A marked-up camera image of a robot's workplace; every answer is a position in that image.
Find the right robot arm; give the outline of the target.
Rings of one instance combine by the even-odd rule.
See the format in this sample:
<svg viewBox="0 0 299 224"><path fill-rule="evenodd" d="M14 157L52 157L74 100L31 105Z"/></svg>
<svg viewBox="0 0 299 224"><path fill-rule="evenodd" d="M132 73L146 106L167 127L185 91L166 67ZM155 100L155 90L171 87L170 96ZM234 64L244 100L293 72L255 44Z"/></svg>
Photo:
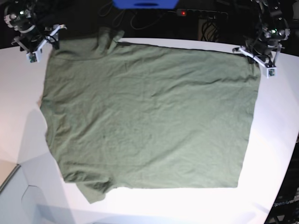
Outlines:
<svg viewBox="0 0 299 224"><path fill-rule="evenodd" d="M71 3L70 0L4 0L4 22L19 32L13 43L20 51L35 52L42 43L59 48L58 38L52 32L59 27L55 17Z"/></svg>

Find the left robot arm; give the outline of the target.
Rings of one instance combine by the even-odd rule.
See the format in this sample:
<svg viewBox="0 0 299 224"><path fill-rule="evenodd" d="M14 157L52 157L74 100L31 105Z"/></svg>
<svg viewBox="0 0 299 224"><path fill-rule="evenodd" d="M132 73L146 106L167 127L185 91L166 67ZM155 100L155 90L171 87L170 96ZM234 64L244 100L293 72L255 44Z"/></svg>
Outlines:
<svg viewBox="0 0 299 224"><path fill-rule="evenodd" d="M245 45L234 48L233 53L242 54L266 69L276 68L276 60L282 49L282 41L290 35L290 28L283 18L278 0L251 0L250 14L255 25L252 36Z"/></svg>

